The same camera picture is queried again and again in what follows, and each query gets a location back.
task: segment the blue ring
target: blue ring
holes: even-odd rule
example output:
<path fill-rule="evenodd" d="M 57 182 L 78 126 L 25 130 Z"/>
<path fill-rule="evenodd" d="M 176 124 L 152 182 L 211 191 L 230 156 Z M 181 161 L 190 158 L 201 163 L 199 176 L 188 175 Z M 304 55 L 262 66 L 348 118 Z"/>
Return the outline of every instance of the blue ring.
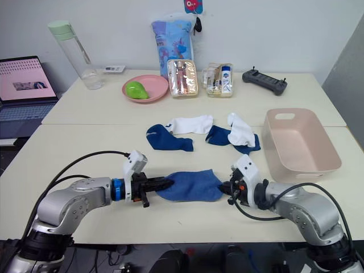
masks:
<path fill-rule="evenodd" d="M 115 201 L 121 200 L 121 185 L 123 184 L 120 179 L 114 178 L 114 191 L 115 191 Z"/>

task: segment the laptop keyboard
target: laptop keyboard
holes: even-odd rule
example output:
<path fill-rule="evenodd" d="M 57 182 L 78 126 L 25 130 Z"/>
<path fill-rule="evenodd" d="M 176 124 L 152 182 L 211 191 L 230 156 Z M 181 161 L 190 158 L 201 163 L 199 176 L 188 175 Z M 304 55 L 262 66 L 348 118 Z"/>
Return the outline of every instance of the laptop keyboard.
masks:
<path fill-rule="evenodd" d="M 19 121 L 23 119 L 43 119 L 54 105 L 11 107 L 0 111 L 0 121 Z"/>

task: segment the white wall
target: white wall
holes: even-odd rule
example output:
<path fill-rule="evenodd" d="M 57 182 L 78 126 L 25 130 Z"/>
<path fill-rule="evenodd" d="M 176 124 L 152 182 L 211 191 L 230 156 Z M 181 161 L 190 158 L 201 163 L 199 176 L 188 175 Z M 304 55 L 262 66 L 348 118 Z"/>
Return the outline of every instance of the white wall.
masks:
<path fill-rule="evenodd" d="M 198 69 L 313 72 L 323 82 L 364 13 L 363 0 L 205 0 L 193 38 Z M 76 74 L 47 23 L 68 19 L 95 64 L 158 69 L 150 23 L 183 0 L 0 0 L 0 59 L 38 55 L 65 89 Z"/>

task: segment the remote controller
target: remote controller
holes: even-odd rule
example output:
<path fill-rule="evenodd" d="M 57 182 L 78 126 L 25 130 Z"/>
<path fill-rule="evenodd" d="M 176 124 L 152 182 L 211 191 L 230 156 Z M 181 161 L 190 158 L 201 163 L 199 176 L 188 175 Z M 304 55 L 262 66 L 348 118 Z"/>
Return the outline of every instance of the remote controller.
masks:
<path fill-rule="evenodd" d="M 277 80 L 276 78 L 259 73 L 259 71 L 254 68 L 255 67 L 253 67 L 252 70 L 243 73 L 244 82 L 252 82 L 253 84 L 267 88 L 273 91 L 276 96 L 282 95 L 287 87 L 286 78 L 284 78 L 284 80 Z"/>

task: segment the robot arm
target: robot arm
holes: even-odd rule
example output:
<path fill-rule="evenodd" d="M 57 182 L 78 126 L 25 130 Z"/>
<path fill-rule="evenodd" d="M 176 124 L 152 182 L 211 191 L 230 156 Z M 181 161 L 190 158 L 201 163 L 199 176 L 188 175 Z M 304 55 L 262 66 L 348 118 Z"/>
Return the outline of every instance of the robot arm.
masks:
<path fill-rule="evenodd" d="M 220 188 L 229 195 L 233 188 L 234 198 L 228 200 L 230 205 L 239 200 L 242 205 L 269 209 L 292 221 L 309 244 L 308 256 L 323 272 L 364 273 L 339 224 L 338 210 L 327 198 L 296 188 L 271 206 L 272 201 L 292 185 L 262 181 L 256 165 L 247 155 L 231 168 L 230 181 Z"/>
<path fill-rule="evenodd" d="M 146 163 L 144 155 L 133 151 L 123 165 L 124 179 L 81 179 L 46 195 L 38 206 L 29 235 L 6 272 L 58 272 L 64 252 L 73 242 L 72 234 L 91 210 L 120 200 L 142 201 L 148 207 L 146 193 L 166 189 L 173 181 L 146 178 L 141 172 Z"/>

